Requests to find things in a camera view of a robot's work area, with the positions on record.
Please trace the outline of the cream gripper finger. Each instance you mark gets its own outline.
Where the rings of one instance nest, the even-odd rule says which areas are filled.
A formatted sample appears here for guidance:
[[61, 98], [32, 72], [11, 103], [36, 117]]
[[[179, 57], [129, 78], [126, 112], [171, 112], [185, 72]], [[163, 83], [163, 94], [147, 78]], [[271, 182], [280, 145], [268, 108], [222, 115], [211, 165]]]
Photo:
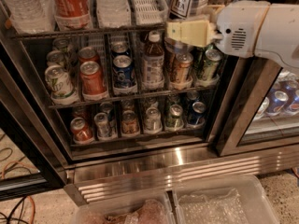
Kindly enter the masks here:
[[217, 16], [224, 8], [225, 5], [208, 5], [206, 7], [206, 14], [210, 16]]
[[216, 25], [208, 20], [168, 21], [165, 34], [175, 41], [201, 48], [222, 40], [222, 34], [217, 32]]

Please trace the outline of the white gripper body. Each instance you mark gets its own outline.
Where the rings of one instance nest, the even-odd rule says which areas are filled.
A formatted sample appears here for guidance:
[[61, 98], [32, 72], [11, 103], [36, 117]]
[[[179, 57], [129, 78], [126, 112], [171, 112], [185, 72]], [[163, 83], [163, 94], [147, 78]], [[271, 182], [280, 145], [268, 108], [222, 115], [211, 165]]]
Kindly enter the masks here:
[[222, 39], [216, 42], [216, 47], [227, 55], [252, 57], [269, 7], [269, 2], [251, 0], [237, 1], [225, 7], [217, 18]]

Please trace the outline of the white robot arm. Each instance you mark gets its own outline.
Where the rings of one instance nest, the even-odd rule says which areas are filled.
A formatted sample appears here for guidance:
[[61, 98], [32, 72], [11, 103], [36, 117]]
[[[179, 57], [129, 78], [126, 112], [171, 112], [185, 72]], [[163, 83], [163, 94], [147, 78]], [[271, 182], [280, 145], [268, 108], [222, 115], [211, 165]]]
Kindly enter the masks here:
[[299, 5], [242, 0], [213, 5], [185, 21], [169, 21], [168, 38], [195, 47], [211, 43], [226, 55], [271, 60], [299, 73]]

